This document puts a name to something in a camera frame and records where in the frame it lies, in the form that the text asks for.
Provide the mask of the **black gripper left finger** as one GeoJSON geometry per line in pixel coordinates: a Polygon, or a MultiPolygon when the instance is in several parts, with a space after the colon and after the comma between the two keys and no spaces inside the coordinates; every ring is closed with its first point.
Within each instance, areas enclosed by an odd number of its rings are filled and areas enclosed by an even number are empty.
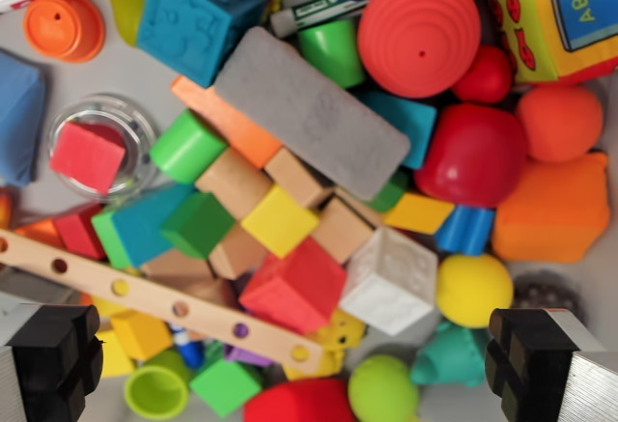
{"type": "Polygon", "coordinates": [[[19,304],[1,317],[1,419],[76,421],[102,374],[94,306],[19,304]]]}

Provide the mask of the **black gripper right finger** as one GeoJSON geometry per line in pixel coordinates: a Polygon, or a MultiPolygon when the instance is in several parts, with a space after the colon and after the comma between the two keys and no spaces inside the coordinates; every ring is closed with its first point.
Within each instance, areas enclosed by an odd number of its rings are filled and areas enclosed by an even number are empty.
{"type": "Polygon", "coordinates": [[[509,421],[615,421],[617,352],[566,309],[495,309],[488,385],[509,421]]]}

